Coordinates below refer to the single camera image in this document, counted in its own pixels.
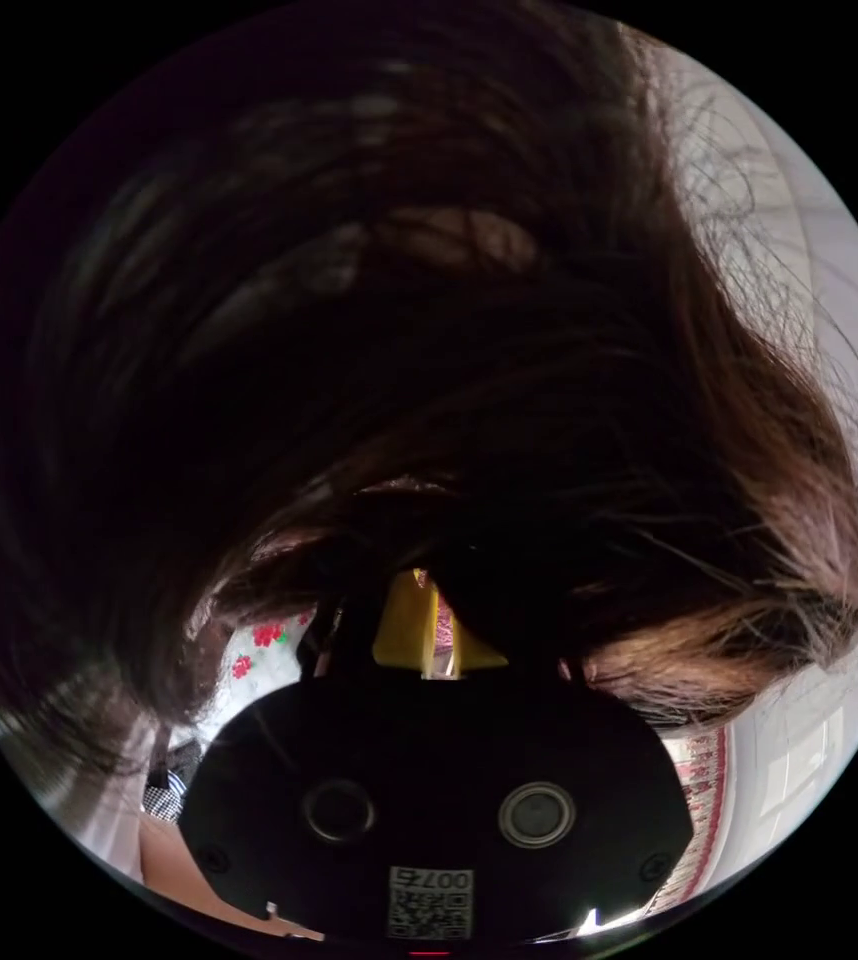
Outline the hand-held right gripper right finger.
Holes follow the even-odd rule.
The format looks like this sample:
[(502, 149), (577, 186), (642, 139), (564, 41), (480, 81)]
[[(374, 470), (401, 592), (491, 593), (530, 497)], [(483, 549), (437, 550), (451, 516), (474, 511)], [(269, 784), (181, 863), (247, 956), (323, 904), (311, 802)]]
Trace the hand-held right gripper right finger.
[(508, 660), (452, 613), (452, 666), (455, 673), (473, 673), (505, 668)]

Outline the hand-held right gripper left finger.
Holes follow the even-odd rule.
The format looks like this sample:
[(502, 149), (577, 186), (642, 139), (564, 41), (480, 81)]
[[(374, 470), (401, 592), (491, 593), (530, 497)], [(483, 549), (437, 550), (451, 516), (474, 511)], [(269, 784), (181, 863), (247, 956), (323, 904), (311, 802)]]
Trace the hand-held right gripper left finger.
[(390, 586), (372, 645), (374, 662), (387, 669), (432, 669), (438, 592), (420, 570), (399, 574)]

